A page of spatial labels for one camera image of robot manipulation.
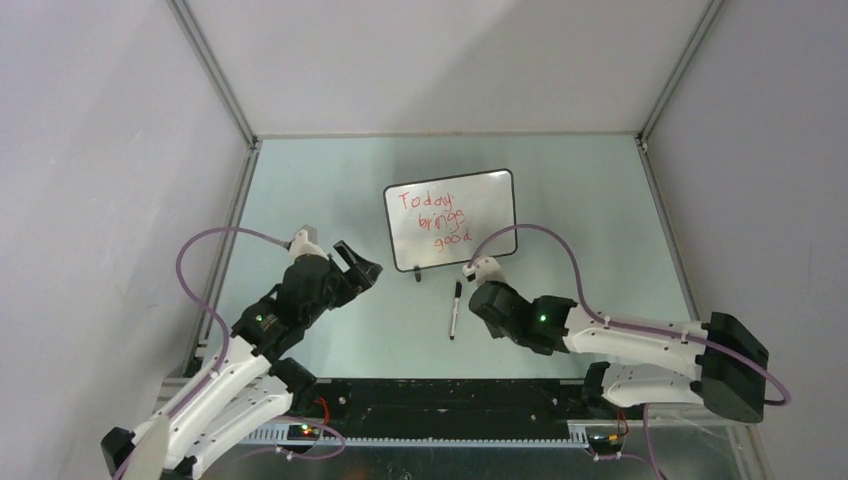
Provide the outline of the white board black frame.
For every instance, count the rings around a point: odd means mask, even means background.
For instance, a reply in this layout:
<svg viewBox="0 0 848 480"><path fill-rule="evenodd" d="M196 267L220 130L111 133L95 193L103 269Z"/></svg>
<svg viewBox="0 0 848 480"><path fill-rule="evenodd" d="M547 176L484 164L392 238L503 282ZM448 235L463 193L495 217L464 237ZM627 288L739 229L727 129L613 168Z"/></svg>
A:
<svg viewBox="0 0 848 480"><path fill-rule="evenodd" d="M414 273L465 264L476 249L497 257L518 249L514 175L508 169L395 184L383 190L394 267Z"/></svg>

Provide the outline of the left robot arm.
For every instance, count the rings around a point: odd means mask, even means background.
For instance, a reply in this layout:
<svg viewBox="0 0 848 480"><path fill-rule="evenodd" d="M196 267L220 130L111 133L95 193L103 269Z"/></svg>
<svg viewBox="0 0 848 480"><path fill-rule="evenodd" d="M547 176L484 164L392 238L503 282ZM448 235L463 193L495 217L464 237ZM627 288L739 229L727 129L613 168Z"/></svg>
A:
<svg viewBox="0 0 848 480"><path fill-rule="evenodd" d="M101 441L109 473L127 479L138 451L156 430L152 479L198 479L223 453L266 421L304 416L316 403L315 376L287 353L322 314L373 287L380 264L344 241L334 248L347 263L309 240L286 245L291 265L282 280L245 308L209 364L164 407L133 430L115 427Z"/></svg>

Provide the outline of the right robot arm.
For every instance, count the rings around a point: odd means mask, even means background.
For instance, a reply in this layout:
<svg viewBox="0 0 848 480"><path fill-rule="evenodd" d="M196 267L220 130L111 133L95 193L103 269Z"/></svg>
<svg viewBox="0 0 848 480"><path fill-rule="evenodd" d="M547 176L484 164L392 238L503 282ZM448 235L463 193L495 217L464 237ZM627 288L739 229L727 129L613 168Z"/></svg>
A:
<svg viewBox="0 0 848 480"><path fill-rule="evenodd" d="M766 406L769 352L734 316L665 328L621 321L564 297L524 299L506 283L487 281L469 300L490 335L531 351L597 354L584 378L585 411L606 418L618 408L654 403L701 405L742 423L760 423Z"/></svg>

